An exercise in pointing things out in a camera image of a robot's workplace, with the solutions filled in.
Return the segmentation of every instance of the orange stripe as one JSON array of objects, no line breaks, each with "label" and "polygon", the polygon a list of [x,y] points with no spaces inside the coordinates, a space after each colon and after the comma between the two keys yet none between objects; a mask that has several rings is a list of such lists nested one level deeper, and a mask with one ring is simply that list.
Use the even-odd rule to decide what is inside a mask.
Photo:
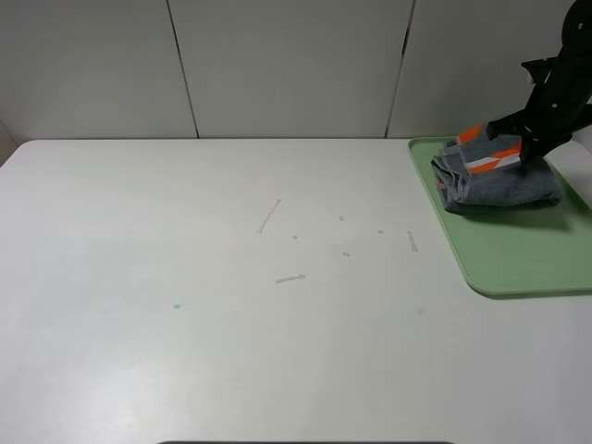
[{"label": "orange stripe", "polygon": [[494,160],[494,161],[489,162],[488,164],[475,166],[473,168],[469,168],[469,172],[472,174],[485,173],[487,171],[491,171],[492,169],[495,169],[495,167],[498,165],[499,162],[500,162],[499,160]]},{"label": "orange stripe", "polygon": [[474,139],[475,137],[477,137],[479,135],[479,131],[481,131],[481,127],[483,127],[483,124],[480,123],[479,125],[475,125],[474,127],[468,129],[467,131],[462,132],[461,134],[459,134],[459,137],[457,138],[459,143],[466,143],[471,141],[472,139]]},{"label": "orange stripe", "polygon": [[522,142],[518,142],[515,145],[508,148],[507,150],[500,151],[495,154],[491,154],[489,157],[495,157],[496,159],[503,159],[504,157],[508,157],[509,155],[519,154],[521,149],[522,149]]}]

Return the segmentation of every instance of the small debris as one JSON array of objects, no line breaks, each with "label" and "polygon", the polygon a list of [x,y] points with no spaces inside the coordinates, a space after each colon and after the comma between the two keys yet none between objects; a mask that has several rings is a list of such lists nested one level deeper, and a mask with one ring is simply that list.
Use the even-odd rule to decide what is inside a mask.
[{"label": "small debris", "polygon": [[407,237],[409,238],[409,243],[411,244],[411,251],[413,253],[419,252],[419,248],[415,245],[415,239],[413,238],[413,233],[411,231],[407,231]]},{"label": "small debris", "polygon": [[288,282],[289,280],[298,280],[298,279],[306,279],[306,276],[305,275],[298,275],[298,276],[284,277],[282,279],[276,279],[276,283],[281,284],[282,282]]}]

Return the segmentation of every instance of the gray towel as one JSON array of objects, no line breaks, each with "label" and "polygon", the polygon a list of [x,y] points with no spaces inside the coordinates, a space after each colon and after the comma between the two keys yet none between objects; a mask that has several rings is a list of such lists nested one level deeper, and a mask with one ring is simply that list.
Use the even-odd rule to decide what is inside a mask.
[{"label": "gray towel", "polygon": [[523,165],[520,144],[520,137],[508,135],[446,144],[432,160],[446,211],[483,214],[557,205],[561,185],[551,168],[542,157]]}]

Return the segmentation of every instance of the robotic arm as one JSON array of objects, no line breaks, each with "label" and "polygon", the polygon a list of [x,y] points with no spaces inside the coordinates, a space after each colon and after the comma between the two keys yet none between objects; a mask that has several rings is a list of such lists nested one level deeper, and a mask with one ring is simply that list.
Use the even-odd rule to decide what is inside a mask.
[{"label": "robotic arm", "polygon": [[487,124],[487,136],[522,136],[527,162],[567,143],[592,124],[592,0],[576,0],[563,22],[557,57],[524,62],[535,88],[526,108]]}]

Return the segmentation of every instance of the gray fabric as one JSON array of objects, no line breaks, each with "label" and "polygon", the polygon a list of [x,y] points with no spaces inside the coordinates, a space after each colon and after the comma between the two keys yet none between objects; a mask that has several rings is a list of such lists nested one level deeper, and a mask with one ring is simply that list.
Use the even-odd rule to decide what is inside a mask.
[{"label": "gray fabric", "polygon": [[526,165],[520,162],[491,171],[471,174],[468,162],[490,157],[520,142],[517,136],[490,141],[480,134],[474,140],[445,145],[432,160],[439,194],[446,211],[482,214],[508,210],[548,208],[561,201],[561,185],[542,157]]}]

